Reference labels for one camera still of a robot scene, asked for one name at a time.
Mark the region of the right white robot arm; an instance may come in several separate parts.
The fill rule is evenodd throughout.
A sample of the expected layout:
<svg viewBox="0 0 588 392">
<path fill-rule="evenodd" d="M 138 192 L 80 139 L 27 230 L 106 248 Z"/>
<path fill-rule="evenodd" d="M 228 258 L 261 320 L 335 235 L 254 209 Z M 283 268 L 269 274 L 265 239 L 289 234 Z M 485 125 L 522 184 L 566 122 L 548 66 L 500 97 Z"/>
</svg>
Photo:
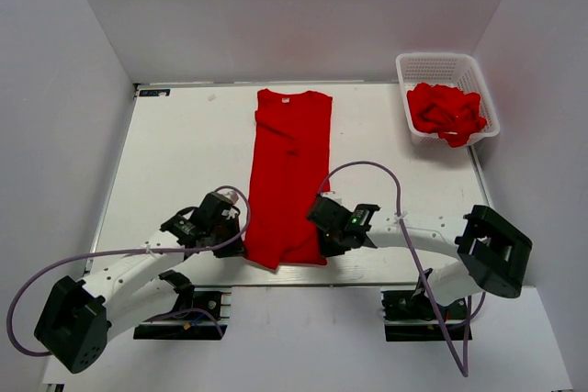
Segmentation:
<svg viewBox="0 0 588 392">
<path fill-rule="evenodd" d="M 318 230 L 323 257 L 355 249 L 410 248 L 450 258 L 442 268 L 425 268 L 424 281 L 406 294 L 384 297 L 390 321 L 431 321 L 469 296 L 521 295 L 532 241 L 494 209 L 475 205 L 461 217 L 398 215 L 374 204 L 348 209 L 317 196 L 307 214 Z"/>
</svg>

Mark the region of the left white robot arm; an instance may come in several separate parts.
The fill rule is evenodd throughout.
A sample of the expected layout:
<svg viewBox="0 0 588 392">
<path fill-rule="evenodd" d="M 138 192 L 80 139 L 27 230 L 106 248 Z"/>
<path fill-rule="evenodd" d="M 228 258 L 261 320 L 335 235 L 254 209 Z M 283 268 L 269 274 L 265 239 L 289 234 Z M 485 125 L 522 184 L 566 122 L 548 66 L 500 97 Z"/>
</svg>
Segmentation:
<svg viewBox="0 0 588 392">
<path fill-rule="evenodd" d="M 144 321 L 207 315 L 183 263 L 200 252 L 243 249 L 238 201 L 243 193 L 222 186 L 197 207 L 166 220 L 142 245 L 79 280 L 54 284 L 34 330 L 37 340 L 70 373 L 93 364 L 107 344 Z"/>
</svg>

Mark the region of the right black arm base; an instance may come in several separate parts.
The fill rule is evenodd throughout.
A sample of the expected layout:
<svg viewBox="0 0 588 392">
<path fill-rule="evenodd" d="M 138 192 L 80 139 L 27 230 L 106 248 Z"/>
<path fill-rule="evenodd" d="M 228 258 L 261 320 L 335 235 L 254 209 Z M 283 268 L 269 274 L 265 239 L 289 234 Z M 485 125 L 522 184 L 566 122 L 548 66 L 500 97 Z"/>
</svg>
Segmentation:
<svg viewBox="0 0 588 392">
<path fill-rule="evenodd" d="M 442 342 L 443 333 L 424 295 L 413 298 L 413 289 L 383 287 L 381 305 L 384 317 L 386 342 Z M 460 298 L 448 307 L 440 308 L 448 335 L 453 341 L 462 342 L 465 320 L 468 315 L 467 301 Z"/>
</svg>

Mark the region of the red t shirt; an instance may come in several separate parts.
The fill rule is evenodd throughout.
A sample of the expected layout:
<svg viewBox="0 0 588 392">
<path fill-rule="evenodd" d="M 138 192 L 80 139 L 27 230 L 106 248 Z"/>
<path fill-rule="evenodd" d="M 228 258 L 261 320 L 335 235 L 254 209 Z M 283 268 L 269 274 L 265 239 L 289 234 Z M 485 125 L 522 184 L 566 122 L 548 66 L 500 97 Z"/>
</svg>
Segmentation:
<svg viewBox="0 0 588 392">
<path fill-rule="evenodd" d="M 326 264 L 307 214 L 329 173 L 332 105 L 330 96 L 315 91 L 257 92 L 244 245 L 247 258 L 268 270 Z"/>
</svg>

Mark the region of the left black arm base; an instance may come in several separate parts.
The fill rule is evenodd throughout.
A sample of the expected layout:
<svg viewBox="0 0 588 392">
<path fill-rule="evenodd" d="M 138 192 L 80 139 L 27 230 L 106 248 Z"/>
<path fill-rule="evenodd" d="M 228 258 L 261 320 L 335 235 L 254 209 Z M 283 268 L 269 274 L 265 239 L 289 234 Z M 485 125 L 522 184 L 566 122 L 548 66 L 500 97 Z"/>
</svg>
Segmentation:
<svg viewBox="0 0 588 392">
<path fill-rule="evenodd" d="M 228 287 L 195 289 L 178 299 L 156 320 L 145 321 L 133 331 L 135 341 L 220 341 L 229 325 L 232 290 Z"/>
</svg>

